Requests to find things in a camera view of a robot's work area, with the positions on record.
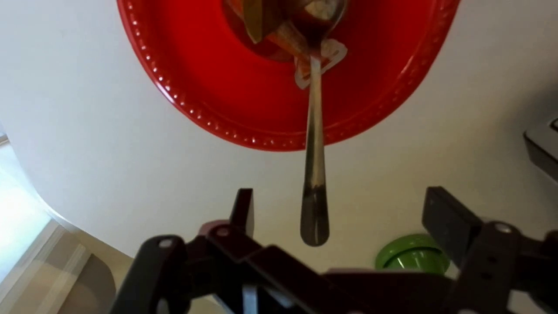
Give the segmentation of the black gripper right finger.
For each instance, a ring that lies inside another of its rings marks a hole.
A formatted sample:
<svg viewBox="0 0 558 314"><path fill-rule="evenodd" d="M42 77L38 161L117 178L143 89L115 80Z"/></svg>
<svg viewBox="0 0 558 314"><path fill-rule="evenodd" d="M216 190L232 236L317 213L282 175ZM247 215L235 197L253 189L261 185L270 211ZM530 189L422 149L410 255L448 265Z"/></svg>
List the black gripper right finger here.
<svg viewBox="0 0 558 314"><path fill-rule="evenodd" d="M506 222L483 222L443 187L425 192L422 225L458 267L443 309L450 314L511 314L523 292L546 314L558 314L558 232L542 241Z"/></svg>

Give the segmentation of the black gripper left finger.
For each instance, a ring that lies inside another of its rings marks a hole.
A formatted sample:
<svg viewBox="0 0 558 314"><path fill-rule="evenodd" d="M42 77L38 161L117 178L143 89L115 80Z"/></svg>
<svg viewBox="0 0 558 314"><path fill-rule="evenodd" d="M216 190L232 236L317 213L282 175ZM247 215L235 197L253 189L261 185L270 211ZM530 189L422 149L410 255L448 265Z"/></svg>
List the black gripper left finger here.
<svg viewBox="0 0 558 314"><path fill-rule="evenodd" d="M230 314L317 312L326 281L277 246L251 237L253 190L240 189L227 220L206 224L188 243L166 234L145 241L110 314L188 314L214 297Z"/></svg>

